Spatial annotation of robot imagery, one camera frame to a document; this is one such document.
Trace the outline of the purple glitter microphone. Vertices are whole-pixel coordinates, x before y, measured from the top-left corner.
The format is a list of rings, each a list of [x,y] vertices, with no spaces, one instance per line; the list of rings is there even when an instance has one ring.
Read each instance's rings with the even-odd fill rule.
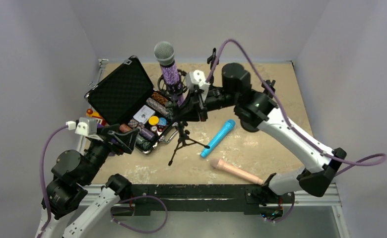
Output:
[[[154,55],[161,67],[167,91],[172,95],[172,99],[177,101],[177,105],[180,106],[185,98],[183,96],[183,84],[174,59],[173,46],[169,42],[161,41],[154,47]]]

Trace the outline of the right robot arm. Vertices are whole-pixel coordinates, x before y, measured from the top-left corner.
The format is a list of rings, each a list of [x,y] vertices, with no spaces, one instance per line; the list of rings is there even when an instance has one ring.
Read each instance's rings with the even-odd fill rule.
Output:
[[[303,190],[315,197],[324,196],[346,152],[320,143],[285,116],[273,95],[272,81],[262,84],[263,92],[254,90],[251,74],[238,63],[224,65],[221,76],[222,86],[215,87],[202,71],[189,72],[185,77],[188,96],[175,117],[183,123],[205,121],[208,112],[233,107],[245,130],[266,133],[303,164],[301,169],[270,175],[262,185],[266,195]]]

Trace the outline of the black tripod shock-mount stand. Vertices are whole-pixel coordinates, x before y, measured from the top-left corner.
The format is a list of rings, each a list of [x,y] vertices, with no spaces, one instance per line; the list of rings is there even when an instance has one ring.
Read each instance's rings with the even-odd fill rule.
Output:
[[[183,74],[181,72],[182,70],[176,68],[174,72],[162,72],[162,76],[160,77],[160,79],[162,78],[166,85],[165,94],[167,96],[170,96],[171,98],[170,102],[166,105],[166,108],[171,109],[173,115],[172,123],[176,123],[176,129],[179,133],[178,143],[176,148],[174,149],[173,155],[168,163],[168,166],[172,165],[176,152],[184,147],[198,144],[204,147],[205,149],[210,148],[208,145],[191,139],[189,137],[190,132],[188,130],[185,130],[185,126],[187,126],[188,123],[185,119],[183,119],[183,116],[187,112],[183,113],[183,109],[180,106],[185,101],[183,93],[187,90],[187,87],[182,83],[182,77],[186,76],[187,73]]]

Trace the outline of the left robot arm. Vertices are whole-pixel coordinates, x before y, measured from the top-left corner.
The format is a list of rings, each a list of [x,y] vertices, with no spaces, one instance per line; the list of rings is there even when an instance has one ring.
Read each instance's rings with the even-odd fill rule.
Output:
[[[74,130],[84,136],[90,145],[81,154],[77,150],[66,150],[56,159],[51,169],[53,179],[46,183],[45,156],[53,137],[63,130]],[[69,121],[55,130],[46,141],[39,162],[42,188],[42,217],[36,232],[37,238],[81,238],[98,219],[121,199],[129,198],[131,182],[124,176],[112,175],[96,199],[82,215],[71,222],[74,212],[88,194],[85,186],[92,184],[97,173],[110,154],[131,154],[135,148],[139,129],[121,132],[120,126],[88,126],[82,121]]]

